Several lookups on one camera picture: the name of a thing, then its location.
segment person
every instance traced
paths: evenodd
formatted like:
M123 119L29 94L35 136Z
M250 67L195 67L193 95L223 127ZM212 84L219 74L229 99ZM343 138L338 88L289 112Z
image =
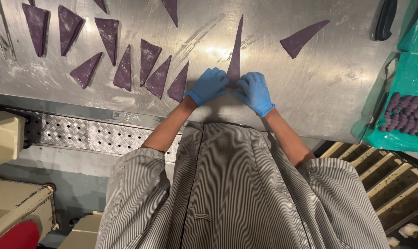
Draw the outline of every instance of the person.
M227 93L226 73L207 69L140 149L111 170L97 249L389 248L355 168L315 158L272 104L261 73L233 95L271 133L189 122L173 186L164 153L201 105Z

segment scratched metal surface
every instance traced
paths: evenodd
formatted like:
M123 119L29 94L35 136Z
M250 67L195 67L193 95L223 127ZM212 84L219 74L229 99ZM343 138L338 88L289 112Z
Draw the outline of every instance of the scratched metal surface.
M356 142L350 127L358 120L385 59L395 50L409 3L399 1L393 36L373 42L370 28L378 2L370 0L180 0L178 28L161 0L107 1L109 15L90 0L35 0L37 7L51 11L46 58L38 58L22 1L0 2L4 12L0 30L9 47L9 60L4 60L0 51L0 94L164 117L177 105L167 97L167 89L187 60L188 87L208 67L227 70L238 21L244 13L242 73L259 71L266 76L272 101L301 136L344 142ZM66 57L60 56L58 4L86 20ZM117 62L131 44L132 92L112 84L116 67L106 53L87 89L82 90L69 76L85 60L105 52L94 17L120 20ZM295 60L291 59L279 40L322 20L331 22ZM162 100L138 87L140 38L163 48L154 70L172 55ZM15 56L11 55L12 47ZM231 94L197 109L190 120L265 129L261 120Z

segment striped jacket sleeve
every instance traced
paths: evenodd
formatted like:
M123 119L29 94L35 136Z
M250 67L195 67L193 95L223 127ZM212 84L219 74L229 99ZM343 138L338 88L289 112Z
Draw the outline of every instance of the striped jacket sleeve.
M120 249L141 240L168 198L169 189L163 153L140 148L119 158L108 180L95 248Z
M335 158L317 158L299 169L318 197L345 248L389 248L355 168Z

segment perforated metal strip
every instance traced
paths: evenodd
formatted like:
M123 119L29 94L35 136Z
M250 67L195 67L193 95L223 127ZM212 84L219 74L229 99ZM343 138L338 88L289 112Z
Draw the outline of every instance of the perforated metal strip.
M151 130L136 127L89 121L46 113L9 109L30 116L25 125L25 136L41 144L124 155L139 148ZM177 134L165 154L167 162L175 162L181 135Z

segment red object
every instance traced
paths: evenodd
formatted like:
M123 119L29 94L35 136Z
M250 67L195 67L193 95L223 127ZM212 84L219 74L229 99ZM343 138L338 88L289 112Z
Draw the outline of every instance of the red object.
M39 238L35 222L22 222L0 237L0 249L35 249Z

